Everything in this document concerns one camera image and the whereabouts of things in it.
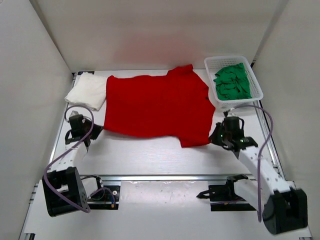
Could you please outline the white t shirt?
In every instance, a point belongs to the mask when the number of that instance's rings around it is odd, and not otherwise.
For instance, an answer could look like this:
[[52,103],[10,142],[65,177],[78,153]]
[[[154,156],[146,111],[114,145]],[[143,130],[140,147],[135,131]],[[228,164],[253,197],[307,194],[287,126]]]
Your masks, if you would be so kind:
[[84,73],[64,99],[67,103],[99,111],[106,100],[106,84],[106,77]]

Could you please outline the red t shirt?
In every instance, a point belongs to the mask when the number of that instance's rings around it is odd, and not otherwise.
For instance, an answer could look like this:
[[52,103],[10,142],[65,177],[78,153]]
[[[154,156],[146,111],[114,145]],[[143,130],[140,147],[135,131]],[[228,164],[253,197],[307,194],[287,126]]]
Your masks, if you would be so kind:
[[216,108],[191,64],[160,76],[111,75],[105,89],[105,130],[136,138],[176,137],[183,148],[210,143]]

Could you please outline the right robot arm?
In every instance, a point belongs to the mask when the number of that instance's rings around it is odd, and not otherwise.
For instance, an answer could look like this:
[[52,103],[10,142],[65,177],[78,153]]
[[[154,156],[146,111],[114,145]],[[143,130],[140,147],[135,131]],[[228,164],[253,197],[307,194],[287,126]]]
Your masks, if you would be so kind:
[[306,193],[292,187],[262,156],[256,141],[244,134],[245,122],[227,116],[218,122],[209,140],[231,151],[255,180],[243,174],[227,178],[224,193],[230,200],[239,197],[257,210],[258,220],[273,235],[304,229],[308,226]]

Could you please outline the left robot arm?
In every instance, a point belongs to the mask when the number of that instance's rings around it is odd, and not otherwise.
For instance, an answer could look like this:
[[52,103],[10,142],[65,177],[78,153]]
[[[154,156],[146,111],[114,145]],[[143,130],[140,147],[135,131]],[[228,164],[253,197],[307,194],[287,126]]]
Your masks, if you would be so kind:
[[65,149],[68,154],[54,163],[47,172],[47,181],[42,178],[47,212],[50,217],[57,217],[75,212],[79,206],[89,209],[88,196],[93,200],[100,200],[105,194],[105,188],[92,177],[82,182],[76,164],[88,153],[92,140],[96,140],[103,127],[93,125],[92,133],[78,146],[73,147],[91,129],[92,121],[82,114],[73,111],[68,119],[70,130],[65,134]]

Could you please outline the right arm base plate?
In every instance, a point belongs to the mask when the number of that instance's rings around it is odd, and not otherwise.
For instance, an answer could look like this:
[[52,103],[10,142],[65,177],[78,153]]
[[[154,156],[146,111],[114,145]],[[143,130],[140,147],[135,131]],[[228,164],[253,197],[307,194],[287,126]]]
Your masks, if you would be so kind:
[[231,193],[231,187],[225,184],[209,185],[208,190],[200,192],[198,199],[210,201],[211,212],[244,212],[255,211],[243,198]]

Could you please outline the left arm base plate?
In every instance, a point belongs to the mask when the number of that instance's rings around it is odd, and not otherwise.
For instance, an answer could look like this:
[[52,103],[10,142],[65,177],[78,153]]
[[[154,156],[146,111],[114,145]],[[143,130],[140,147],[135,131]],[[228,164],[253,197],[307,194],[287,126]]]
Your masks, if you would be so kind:
[[82,180],[88,206],[92,210],[118,210],[121,195],[119,182],[87,178]]

